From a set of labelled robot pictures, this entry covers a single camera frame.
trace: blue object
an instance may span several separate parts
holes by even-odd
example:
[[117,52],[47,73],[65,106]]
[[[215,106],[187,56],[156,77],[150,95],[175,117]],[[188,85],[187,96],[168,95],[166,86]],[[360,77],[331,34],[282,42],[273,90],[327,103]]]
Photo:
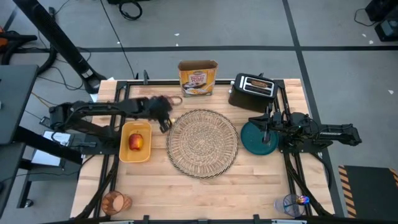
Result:
[[247,122],[241,130],[243,146],[255,155],[268,155],[278,146],[279,137],[276,132],[270,131],[270,141],[263,144],[264,132],[261,132],[254,124]]

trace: wooden tabletop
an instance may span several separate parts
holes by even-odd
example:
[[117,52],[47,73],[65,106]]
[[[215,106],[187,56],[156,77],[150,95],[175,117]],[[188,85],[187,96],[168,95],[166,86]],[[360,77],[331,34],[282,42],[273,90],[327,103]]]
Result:
[[[301,81],[286,79],[285,85],[291,112],[308,113]],[[98,101],[113,101],[115,88],[116,81],[102,81]],[[230,88],[229,85],[216,85],[211,96],[184,98],[170,117],[177,119],[195,109],[213,110],[230,119],[240,135],[248,117],[260,114],[230,105]],[[182,92],[177,85],[133,86],[129,97],[153,95],[182,96]],[[109,122],[110,116],[93,118],[93,123],[101,126]],[[115,215],[114,219],[142,220],[144,215],[150,215],[152,220],[252,219],[254,214],[261,218],[288,218],[274,208],[275,199],[289,194],[284,159],[279,151],[256,156],[239,143],[238,156],[229,170],[214,179],[194,179],[171,164],[166,153],[167,134],[160,132],[157,122],[150,123],[150,160],[139,164],[119,163],[116,190],[132,198],[132,207]],[[326,210],[334,213],[322,164],[309,154],[301,154],[301,159],[308,188]],[[96,192],[102,161],[103,156],[95,156],[83,166],[71,217],[78,215]]]

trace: red apple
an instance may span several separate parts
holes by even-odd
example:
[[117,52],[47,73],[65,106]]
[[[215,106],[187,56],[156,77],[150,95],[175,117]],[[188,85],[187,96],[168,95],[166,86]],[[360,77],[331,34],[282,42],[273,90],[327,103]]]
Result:
[[129,148],[132,151],[140,151],[144,144],[144,138],[140,134],[132,134],[129,137]]

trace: gray floor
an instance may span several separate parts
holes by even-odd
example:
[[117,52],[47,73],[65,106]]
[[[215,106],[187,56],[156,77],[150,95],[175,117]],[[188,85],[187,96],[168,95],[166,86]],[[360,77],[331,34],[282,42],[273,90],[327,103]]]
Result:
[[[40,0],[46,8],[56,9],[65,1]],[[355,10],[365,7],[369,1],[289,0],[300,45],[396,45],[380,42],[372,27],[353,21]],[[135,22],[124,20],[117,7],[104,2],[125,47],[293,46],[282,0],[152,0],[141,4],[144,14]],[[13,9],[11,0],[0,1],[0,26],[5,25]],[[98,0],[71,0],[57,18],[77,46],[119,47]],[[364,12],[359,13],[358,19],[369,22]],[[10,30],[37,34],[37,29],[21,11]],[[36,41],[25,47],[42,48],[43,45]],[[398,169],[395,149],[398,121],[394,116],[398,109],[398,51],[311,51],[304,52],[303,56],[322,122],[353,123],[364,141],[357,147],[336,143],[329,148],[335,173],[340,164]],[[264,72],[270,78],[302,77],[294,51],[128,52],[127,57],[136,73],[146,69],[151,79],[177,78],[178,62],[190,59],[216,60],[220,65],[218,78],[234,78],[239,72]],[[46,58],[47,54],[15,54],[11,63],[41,65]],[[90,64],[108,78],[132,77],[120,52],[92,53]],[[62,62],[54,65],[65,74],[69,85],[80,85],[69,65]],[[50,69],[43,77],[61,81],[55,69]],[[54,103],[90,99],[85,91],[68,91],[42,79],[36,81],[33,91]],[[39,117],[48,114],[47,108],[34,97],[29,99],[26,110]],[[25,113],[21,124],[41,134],[44,128],[38,121]],[[31,154],[32,150],[27,150],[25,157]],[[69,217],[76,181],[35,182],[29,194],[35,205],[16,209],[22,181],[23,177],[16,180],[0,223],[43,223]]]

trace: brown box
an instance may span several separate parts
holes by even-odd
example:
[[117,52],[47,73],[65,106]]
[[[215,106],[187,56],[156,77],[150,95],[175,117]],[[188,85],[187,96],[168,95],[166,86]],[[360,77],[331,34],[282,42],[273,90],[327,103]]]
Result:
[[218,64],[214,60],[186,60],[178,65],[184,96],[211,95]]

